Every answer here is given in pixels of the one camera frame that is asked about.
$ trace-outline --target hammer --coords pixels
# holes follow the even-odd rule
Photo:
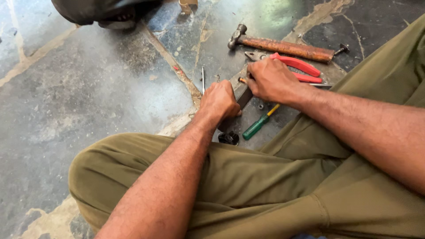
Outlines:
[[[236,31],[229,39],[227,46],[234,50],[237,44],[252,46],[273,52],[285,53],[293,56],[329,63],[334,57],[335,51],[313,46],[298,45],[285,41],[277,41],[267,38],[250,37],[245,34],[247,26],[239,24]]]

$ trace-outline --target red pliers handle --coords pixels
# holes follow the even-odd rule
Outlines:
[[[279,55],[277,52],[270,55],[270,59],[278,59],[288,66],[292,66],[309,75],[312,75],[312,76],[306,76],[306,75],[293,72],[293,74],[298,78],[299,81],[311,82],[311,83],[322,83],[322,79],[318,78],[318,76],[320,75],[320,71],[302,60],[299,60],[293,57],[283,57]]]

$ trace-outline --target concrete floor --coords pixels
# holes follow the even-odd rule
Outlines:
[[[199,105],[201,67],[209,86],[246,65],[253,49],[226,46],[239,23],[253,36],[349,44],[330,65],[310,62],[335,83],[424,13],[425,2],[199,0],[193,17],[179,15],[176,0],[138,8],[134,31],[112,31],[69,23],[49,0],[0,1],[0,238],[92,238],[68,192],[73,157],[112,134],[175,136]],[[248,128],[264,113],[260,103],[252,99],[231,129]],[[261,146],[297,114],[281,107],[240,146]]]

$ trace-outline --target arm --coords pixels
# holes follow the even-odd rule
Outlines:
[[[213,83],[191,124],[133,183],[96,239],[183,238],[212,135],[240,109],[229,81]]]
[[[368,161],[425,195],[425,109],[323,91],[297,78],[279,60],[248,67],[254,95],[300,110]]]

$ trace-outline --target hand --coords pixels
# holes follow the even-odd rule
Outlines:
[[[248,65],[255,78],[247,79],[254,96],[266,101],[289,105],[296,101],[309,84],[300,83],[288,67],[278,59],[266,58]]]
[[[228,80],[212,83],[205,90],[198,112],[212,117],[217,124],[225,118],[242,114],[241,106],[236,102],[232,84]]]

